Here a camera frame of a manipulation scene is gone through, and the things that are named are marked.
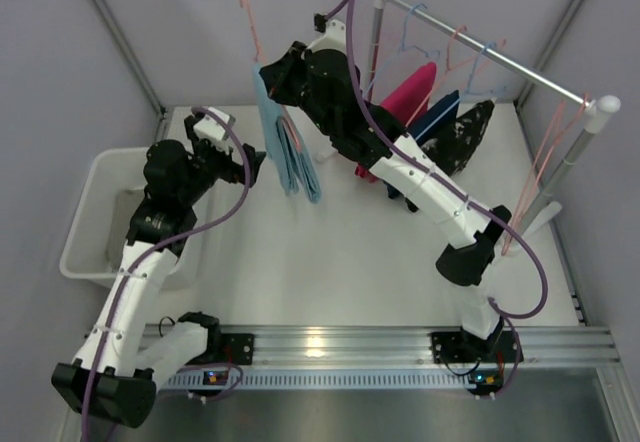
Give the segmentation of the light blue trousers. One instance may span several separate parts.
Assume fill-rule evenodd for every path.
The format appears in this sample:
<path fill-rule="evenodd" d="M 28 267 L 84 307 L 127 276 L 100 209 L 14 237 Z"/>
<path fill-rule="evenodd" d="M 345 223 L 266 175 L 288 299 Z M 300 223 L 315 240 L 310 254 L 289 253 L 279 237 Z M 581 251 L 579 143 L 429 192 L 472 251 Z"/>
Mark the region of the light blue trousers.
<path fill-rule="evenodd" d="M 252 79 L 267 155 L 286 196 L 295 195 L 302 188 L 307 199 L 317 204 L 322 190 L 310 154 L 288 112 L 268 97 L 260 69 L 261 64 L 255 62 Z"/>

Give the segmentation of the grey trousers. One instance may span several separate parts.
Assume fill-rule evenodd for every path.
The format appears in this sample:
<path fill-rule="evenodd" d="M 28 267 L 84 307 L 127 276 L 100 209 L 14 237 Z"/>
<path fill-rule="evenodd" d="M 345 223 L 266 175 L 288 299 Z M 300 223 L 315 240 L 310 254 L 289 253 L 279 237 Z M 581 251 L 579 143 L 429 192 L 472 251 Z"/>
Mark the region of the grey trousers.
<path fill-rule="evenodd" d="M 126 243 L 130 220 L 143 199 L 144 189 L 142 187 L 124 189 L 116 195 L 106 249 L 107 261 L 112 271 L 120 267 L 122 249 Z"/>

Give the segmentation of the pink wire hanger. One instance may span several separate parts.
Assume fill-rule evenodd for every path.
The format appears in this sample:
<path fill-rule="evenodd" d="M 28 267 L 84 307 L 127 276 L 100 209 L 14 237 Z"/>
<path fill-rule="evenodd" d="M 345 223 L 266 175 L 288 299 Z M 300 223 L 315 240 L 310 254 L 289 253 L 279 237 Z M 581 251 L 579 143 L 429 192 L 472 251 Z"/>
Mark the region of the pink wire hanger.
<path fill-rule="evenodd" d="M 565 103 L 561 102 L 547 125 L 520 192 L 515 215 L 510 222 L 510 226 L 525 242 L 529 242 L 535 234 L 549 226 L 564 209 L 563 204 L 555 199 L 556 192 L 585 152 L 593 134 L 581 129 L 554 168 L 551 168 L 552 158 L 560 154 L 562 143 L 567 141 L 570 132 L 583 122 L 584 118 L 587 118 L 587 122 L 590 121 L 588 112 L 592 105 L 585 94 L 579 108 L 569 120 L 566 120 Z"/>

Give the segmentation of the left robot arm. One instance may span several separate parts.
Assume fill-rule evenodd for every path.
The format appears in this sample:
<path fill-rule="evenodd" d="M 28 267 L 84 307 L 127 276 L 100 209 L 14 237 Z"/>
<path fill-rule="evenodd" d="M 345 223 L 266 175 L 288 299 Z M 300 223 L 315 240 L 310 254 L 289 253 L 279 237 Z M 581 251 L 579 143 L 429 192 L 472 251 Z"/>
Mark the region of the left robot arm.
<path fill-rule="evenodd" d="M 199 225 L 194 206 L 218 181 L 256 183 L 265 153 L 240 142 L 232 115 L 195 107 L 184 120 L 191 145 L 165 139 L 151 145 L 143 167 L 143 199 L 130 219 L 120 267 L 108 298 L 70 363 L 56 365 L 51 383 L 81 417 L 130 428 L 149 416 L 158 391 L 180 369 L 215 362 L 222 351 L 220 322 L 201 312 L 179 317 L 170 332 L 140 348 L 150 312 L 189 238 L 229 220 L 241 201 Z"/>

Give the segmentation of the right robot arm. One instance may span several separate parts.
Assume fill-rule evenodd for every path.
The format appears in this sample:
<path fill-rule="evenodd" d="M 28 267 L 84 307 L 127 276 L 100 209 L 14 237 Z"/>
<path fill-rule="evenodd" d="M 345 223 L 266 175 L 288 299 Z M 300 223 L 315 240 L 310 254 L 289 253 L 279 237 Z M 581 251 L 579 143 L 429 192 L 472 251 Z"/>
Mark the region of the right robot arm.
<path fill-rule="evenodd" d="M 435 266 L 451 283 L 461 316 L 460 345 L 448 352 L 488 356 L 504 321 L 481 282 L 509 210 L 476 204 L 389 111 L 365 101 L 355 63 L 343 51 L 312 51 L 296 42 L 258 74 L 271 100 L 302 110 L 340 155 L 399 190 L 440 228 L 447 245 Z"/>

